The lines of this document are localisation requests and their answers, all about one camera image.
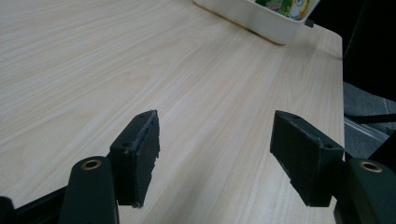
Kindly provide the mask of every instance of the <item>white container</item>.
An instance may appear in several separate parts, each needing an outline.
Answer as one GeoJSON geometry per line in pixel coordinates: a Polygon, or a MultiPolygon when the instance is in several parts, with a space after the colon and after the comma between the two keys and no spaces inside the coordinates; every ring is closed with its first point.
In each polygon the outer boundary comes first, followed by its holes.
{"type": "Polygon", "coordinates": [[[207,10],[233,21],[258,35],[280,44],[289,43],[306,18],[317,6],[319,0],[310,0],[300,21],[294,21],[263,7],[254,0],[194,0],[207,10]]]}

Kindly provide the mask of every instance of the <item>light wood tabletop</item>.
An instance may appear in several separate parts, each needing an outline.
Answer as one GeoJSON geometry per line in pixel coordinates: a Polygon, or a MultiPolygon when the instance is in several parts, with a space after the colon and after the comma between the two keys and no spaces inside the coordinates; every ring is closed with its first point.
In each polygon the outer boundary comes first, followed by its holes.
{"type": "Polygon", "coordinates": [[[158,111],[144,207],[120,223],[334,223],[269,152],[276,110],[344,145],[342,39],[284,46],[192,0],[0,1],[0,195],[20,207],[158,111]]]}

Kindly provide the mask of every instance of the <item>gray floor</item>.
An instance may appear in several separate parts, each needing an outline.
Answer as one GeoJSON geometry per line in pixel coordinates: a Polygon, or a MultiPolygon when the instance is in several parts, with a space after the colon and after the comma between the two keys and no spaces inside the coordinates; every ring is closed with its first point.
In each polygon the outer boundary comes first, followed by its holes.
{"type": "MultiPolygon", "coordinates": [[[[396,113],[396,103],[344,83],[344,112],[352,116],[396,113]]],[[[345,149],[367,159],[396,129],[396,123],[360,125],[345,118],[345,149]]]]}

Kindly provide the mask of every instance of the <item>wooden table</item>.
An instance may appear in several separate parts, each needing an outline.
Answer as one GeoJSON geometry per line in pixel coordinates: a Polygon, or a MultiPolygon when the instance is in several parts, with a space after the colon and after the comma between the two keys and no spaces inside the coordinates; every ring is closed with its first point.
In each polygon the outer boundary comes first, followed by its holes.
{"type": "Polygon", "coordinates": [[[279,46],[191,0],[2,0],[0,22],[0,194],[16,207],[157,109],[145,206],[121,224],[334,223],[269,144],[278,109],[344,145],[339,35],[304,26],[279,46]]]}

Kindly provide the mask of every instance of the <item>white tray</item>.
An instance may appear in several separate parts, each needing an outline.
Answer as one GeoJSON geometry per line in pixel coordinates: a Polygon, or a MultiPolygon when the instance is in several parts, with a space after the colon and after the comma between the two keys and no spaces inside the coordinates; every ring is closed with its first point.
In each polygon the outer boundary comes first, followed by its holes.
{"type": "Polygon", "coordinates": [[[253,1],[194,0],[198,6],[219,14],[280,45],[285,45],[292,40],[319,2],[319,0],[310,0],[303,18],[300,21],[294,21],[253,1]]]}

